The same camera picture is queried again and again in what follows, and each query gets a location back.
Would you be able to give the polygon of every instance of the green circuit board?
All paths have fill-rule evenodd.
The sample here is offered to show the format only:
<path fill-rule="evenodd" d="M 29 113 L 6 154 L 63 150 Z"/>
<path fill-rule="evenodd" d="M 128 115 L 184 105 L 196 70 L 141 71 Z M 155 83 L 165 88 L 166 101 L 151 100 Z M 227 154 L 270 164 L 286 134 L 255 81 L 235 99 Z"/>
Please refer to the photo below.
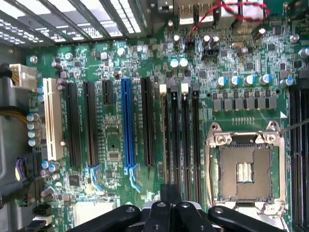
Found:
<path fill-rule="evenodd" d="M 268 122 L 274 120 L 278 122 L 280 128 L 289 125 L 289 94 L 286 88 L 280 85 L 280 71 L 295 78 L 295 71 L 305 65 L 298 56 L 298 51 L 308 43 L 308 25 L 301 21 L 287 23 L 285 19 L 277 19 L 263 25 L 267 30 L 266 34 L 258 41 L 254 41 L 252 35 L 233 35 L 231 30 L 199 29 L 196 32 L 196 44 L 192 50 L 184 50 L 183 40 L 178 49 L 173 46 L 173 35 L 178 34 L 181 38 L 186 35 L 185 30 L 169 32 L 163 28 L 153 38 L 112 41 L 106 43 L 93 43 L 81 45 L 65 45 L 59 47 L 49 47 L 40 49 L 30 49 L 27 51 L 27 65 L 34 67 L 38 72 L 38 84 L 42 84 L 43 78 L 56 78 L 55 69 L 51 63 L 59 58 L 68 74 L 68 82 L 77 83 L 78 87 L 78 108 L 80 115 L 80 137 L 82 151 L 81 167 L 71 167 L 69 149 L 65 146 L 65 157 L 58 160 L 60 163 L 60 179 L 53 180 L 50 177 L 45 179 L 46 187 L 52 186 L 54 197 L 50 204 L 54 209 L 54 231 L 63 232 L 74 227 L 74 205 L 77 202 L 114 202 L 114 206 L 123 204 L 134 204 L 142 209 L 148 201 L 160 199 L 160 185 L 164 183 L 174 183 L 175 178 L 171 178 L 166 171 L 166 133 L 164 127 L 165 117 L 163 115 L 164 105 L 159 89 L 155 87 L 154 79 L 158 77 L 158 84 L 167 82 L 175 84 L 178 94 L 181 96 L 181 83 L 199 83 L 198 102 L 198 135 L 200 145 L 200 204 L 204 210 L 209 207 L 207 197 L 209 189 L 206 184 L 206 173 L 209 168 L 206 166 L 207 159 L 212 159 L 212 188 L 216 199 L 220 199 L 220 173 L 218 170 L 219 158 L 218 150 L 213 151 L 211 158 L 205 154 L 205 140 L 213 122 L 218 123 L 223 131 L 263 131 Z M 291 43 L 290 36 L 297 33 L 300 35 L 298 43 Z M 205 34 L 216 35 L 220 38 L 220 54 L 217 58 L 208 58 L 202 61 L 201 39 Z M 232 43 L 243 42 L 249 48 L 249 53 L 237 57 L 237 49 L 231 48 Z M 117 54 L 119 48 L 125 49 L 124 56 Z M 96 51 L 106 52 L 108 58 L 101 60 L 96 58 Z M 67 61 L 65 55 L 71 53 L 73 58 Z M 37 56 L 38 62 L 30 62 L 31 56 Z M 188 66 L 186 69 L 180 67 L 172 69 L 170 62 L 172 59 L 180 60 L 186 58 Z M 114 76 L 114 72 L 120 74 L 119 78 Z M 244 85 L 244 78 L 250 74 L 256 76 L 256 81 L 251 86 Z M 261 85 L 259 77 L 264 74 L 272 75 L 272 81 L 268 85 Z M 140 78 L 149 76 L 153 83 L 153 127 L 154 127 L 154 165 L 145 165 L 143 123 L 142 123 L 142 103 Z M 224 76 L 230 80 L 232 76 L 240 77 L 240 83 L 232 87 L 229 82 L 222 88 L 218 88 L 218 78 Z M 131 185 L 128 175 L 124 174 L 124 138 L 122 123 L 122 102 L 121 102 L 121 78 L 130 78 L 133 90 L 133 125 L 135 142 L 135 184 L 140 191 Z M 102 80 L 112 80 L 114 90 L 114 104 L 104 105 L 102 95 Z M 96 169 L 96 183 L 93 185 L 90 169 L 87 167 L 86 138 L 85 138 L 85 105 L 83 95 L 83 82 L 95 83 L 96 94 L 96 117 L 98 127 L 98 156 L 99 167 Z M 252 109 L 252 110 L 215 110 L 214 100 L 233 100 L 235 93 L 241 99 L 250 98 L 276 98 L 275 109 Z M 167 115 L 172 121 L 171 95 L 167 95 L 168 112 Z M 41 112 L 42 105 L 37 100 L 37 94 L 30 94 L 30 111 Z M 192 96 L 189 97 L 189 141 L 193 143 L 192 127 Z M 179 150 L 183 159 L 183 116 L 181 97 L 179 97 Z M 66 92 L 61 92 L 61 115 L 63 138 L 68 138 Z M 172 124 L 169 126 L 170 155 L 173 157 L 172 141 L 175 140 L 175 133 Z M 289 134 L 284 135 L 285 150 L 289 150 Z M 118 161 L 111 161 L 108 156 L 111 152 L 119 153 Z M 290 157 L 285 153 L 286 165 L 279 166 L 278 151 L 274 148 L 271 159 L 271 184 L 272 196 L 277 198 L 280 191 L 279 170 L 285 169 L 286 173 L 286 211 L 283 216 L 287 227 L 291 230 L 291 185 L 290 185 Z M 190 147 L 190 159 L 193 158 L 193 148 Z M 185 190 L 183 175 L 181 175 L 181 195 L 183 200 L 197 201 L 195 198 L 195 178 L 189 180 L 190 194 Z"/>

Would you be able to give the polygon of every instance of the black connector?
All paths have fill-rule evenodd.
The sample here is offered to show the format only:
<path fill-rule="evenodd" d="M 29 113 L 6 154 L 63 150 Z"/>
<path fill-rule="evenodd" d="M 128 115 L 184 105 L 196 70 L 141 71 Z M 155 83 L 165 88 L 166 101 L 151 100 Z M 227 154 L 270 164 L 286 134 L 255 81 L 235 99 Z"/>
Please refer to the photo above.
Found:
<path fill-rule="evenodd" d="M 114 104 L 114 87 L 111 80 L 102 81 L 102 92 L 103 92 L 103 104 L 113 105 Z"/>
<path fill-rule="evenodd" d="M 66 104 L 68 120 L 68 142 L 71 167 L 82 164 L 81 137 L 79 124 L 79 106 L 76 83 L 66 83 Z"/>
<path fill-rule="evenodd" d="M 84 106 L 85 106 L 85 125 L 86 125 L 86 150 L 87 164 L 94 167 L 99 164 L 98 160 L 98 128 L 96 110 L 95 83 L 84 82 Z"/>
<path fill-rule="evenodd" d="M 140 79 L 141 105 L 143 115 L 144 157 L 145 165 L 152 166 L 155 161 L 154 154 L 154 110 L 152 97 L 152 84 L 150 77 Z"/>

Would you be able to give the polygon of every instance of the chip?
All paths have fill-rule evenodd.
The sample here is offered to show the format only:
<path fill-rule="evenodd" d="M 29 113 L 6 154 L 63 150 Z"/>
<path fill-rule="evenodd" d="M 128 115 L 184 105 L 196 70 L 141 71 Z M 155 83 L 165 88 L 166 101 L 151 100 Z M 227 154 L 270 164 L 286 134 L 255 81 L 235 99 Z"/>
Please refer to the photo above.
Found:
<path fill-rule="evenodd" d="M 79 175 L 69 175 L 69 185 L 74 187 L 79 187 Z"/>

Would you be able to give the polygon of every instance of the white connector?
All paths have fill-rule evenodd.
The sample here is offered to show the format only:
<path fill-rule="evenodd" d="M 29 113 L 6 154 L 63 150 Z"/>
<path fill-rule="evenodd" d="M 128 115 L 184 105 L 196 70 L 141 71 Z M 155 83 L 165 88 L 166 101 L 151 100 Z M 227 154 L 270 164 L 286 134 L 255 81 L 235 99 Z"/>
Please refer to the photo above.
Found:
<path fill-rule="evenodd" d="M 60 92 L 57 91 L 56 79 L 43 79 L 44 106 L 46 122 L 46 145 L 48 160 L 63 158 L 61 127 Z"/>
<path fill-rule="evenodd" d="M 31 91 L 37 89 L 37 71 L 34 68 L 27 67 L 22 64 L 10 64 L 10 70 L 12 71 L 12 80 L 15 85 L 11 85 L 15 88 L 23 88 Z"/>

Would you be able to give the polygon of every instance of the capacitor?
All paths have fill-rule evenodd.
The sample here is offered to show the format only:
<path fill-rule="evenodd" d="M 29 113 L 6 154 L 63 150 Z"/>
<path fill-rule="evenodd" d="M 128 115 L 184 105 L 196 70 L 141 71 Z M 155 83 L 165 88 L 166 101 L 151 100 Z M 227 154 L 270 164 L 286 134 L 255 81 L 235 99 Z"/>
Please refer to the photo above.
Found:
<path fill-rule="evenodd" d="M 29 139 L 28 144 L 29 146 L 38 146 L 40 145 L 41 141 L 40 139 Z"/>
<path fill-rule="evenodd" d="M 226 83 L 227 83 L 227 78 L 224 76 L 220 76 L 217 81 L 217 86 L 219 88 L 223 88 L 226 85 Z"/>
<path fill-rule="evenodd" d="M 248 48 L 247 47 L 241 47 L 238 52 L 236 53 L 238 57 L 242 57 L 245 54 L 248 54 Z"/>
<path fill-rule="evenodd" d="M 57 86 L 57 90 L 58 91 L 64 91 L 66 88 L 65 88 L 65 86 L 63 86 L 63 85 L 58 85 Z"/>
<path fill-rule="evenodd" d="M 43 86 L 38 86 L 38 87 L 37 87 L 37 92 L 38 92 L 38 93 L 44 93 L 44 88 L 43 88 Z"/>
<path fill-rule="evenodd" d="M 28 130 L 37 130 L 38 128 L 40 128 L 40 124 L 39 122 L 28 122 L 27 128 Z"/>
<path fill-rule="evenodd" d="M 49 165 L 48 170 L 50 170 L 52 173 L 58 171 L 60 168 L 60 164 L 58 162 L 52 163 Z"/>
<path fill-rule="evenodd" d="M 64 55 L 64 58 L 67 60 L 67 61 L 71 61 L 73 59 L 73 54 L 72 53 L 66 53 Z"/>
<path fill-rule="evenodd" d="M 39 130 L 29 130 L 28 131 L 28 137 L 33 139 L 33 138 L 38 138 L 40 136 L 40 131 Z"/>
<path fill-rule="evenodd" d="M 208 47 L 211 41 L 211 37 L 209 35 L 204 35 L 202 45 L 203 47 Z"/>
<path fill-rule="evenodd" d="M 41 166 L 42 166 L 42 168 L 44 168 L 44 169 L 48 169 L 49 164 L 51 164 L 51 163 L 52 163 L 52 162 L 49 161 L 49 160 L 43 160 L 42 163 L 41 163 Z"/>
<path fill-rule="evenodd" d="M 229 83 L 232 87 L 237 86 L 240 83 L 240 77 L 239 76 L 232 76 Z"/>
<path fill-rule="evenodd" d="M 263 37 L 263 35 L 265 35 L 266 33 L 266 30 L 265 28 L 260 28 L 257 33 L 253 36 L 253 39 L 254 40 L 259 40 Z"/>
<path fill-rule="evenodd" d="M 35 122 L 40 120 L 40 115 L 38 113 L 29 113 L 27 115 L 27 121 L 28 122 Z"/>
<path fill-rule="evenodd" d="M 298 52 L 299 57 L 301 57 L 302 59 L 306 59 L 307 57 L 309 57 L 309 47 L 306 48 L 302 48 L 299 52 Z"/>
<path fill-rule="evenodd" d="M 174 35 L 174 38 L 173 38 L 174 46 L 178 46 L 179 43 L 180 43 L 180 36 L 179 35 Z"/>
<path fill-rule="evenodd" d="M 294 83 L 294 80 L 291 77 L 288 77 L 288 78 L 280 81 L 280 85 L 282 85 L 283 87 L 292 86 L 293 83 Z"/>
<path fill-rule="evenodd" d="M 218 36 L 214 36 L 211 40 L 211 46 L 215 46 L 219 43 L 220 38 Z"/>
<path fill-rule="evenodd" d="M 118 50 L 117 50 L 118 56 L 123 57 L 125 55 L 125 53 L 126 53 L 126 51 L 123 47 L 118 48 Z"/>
<path fill-rule="evenodd" d="M 178 64 L 179 64 L 179 62 L 178 62 L 178 60 L 177 59 L 172 59 L 171 61 L 170 61 L 170 66 L 173 68 L 173 69 L 176 69 L 177 67 L 178 67 Z"/>
<path fill-rule="evenodd" d="M 63 69 L 62 64 L 59 64 L 59 63 L 57 63 L 57 62 L 55 62 L 55 61 L 52 62 L 52 67 L 53 67 L 54 69 L 58 69 L 58 70 L 62 70 L 62 69 Z"/>
<path fill-rule="evenodd" d="M 244 84 L 247 86 L 251 86 L 255 83 L 255 76 L 253 75 L 248 75 L 245 77 L 245 79 L 243 80 Z"/>
<path fill-rule="evenodd" d="M 186 58 L 181 58 L 179 61 L 179 65 L 181 68 L 183 69 L 187 69 L 188 68 L 188 60 Z"/>
<path fill-rule="evenodd" d="M 38 101 L 44 102 L 44 95 L 43 94 L 38 94 Z"/>
<path fill-rule="evenodd" d="M 173 31 L 174 30 L 174 23 L 172 20 L 168 21 L 168 26 L 167 26 L 169 31 Z"/>
<path fill-rule="evenodd" d="M 271 82 L 271 80 L 272 80 L 272 76 L 270 74 L 265 74 L 265 75 L 260 77 L 259 82 L 262 85 L 267 85 Z"/>

